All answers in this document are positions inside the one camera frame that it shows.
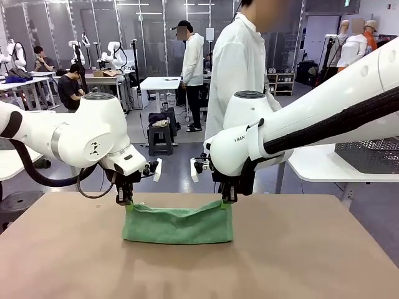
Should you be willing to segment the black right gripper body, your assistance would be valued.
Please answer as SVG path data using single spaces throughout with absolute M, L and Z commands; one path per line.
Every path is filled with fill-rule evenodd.
M 235 194 L 239 194 L 240 188 L 240 177 L 239 176 L 227 176 L 221 173 L 213 173 L 213 181 L 220 183 L 218 193 L 222 194 L 222 197 L 233 197 L 231 190 Z

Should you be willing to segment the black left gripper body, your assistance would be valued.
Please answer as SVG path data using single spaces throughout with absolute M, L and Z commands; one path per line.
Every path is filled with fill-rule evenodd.
M 124 174 L 118 173 L 114 170 L 107 170 L 107 179 L 114 183 L 117 190 L 120 188 L 123 189 L 124 196 L 132 196 L 133 195 L 133 185 L 135 183 L 139 183 L 141 181 L 141 172 L 135 171 L 134 173 L 126 176 Z

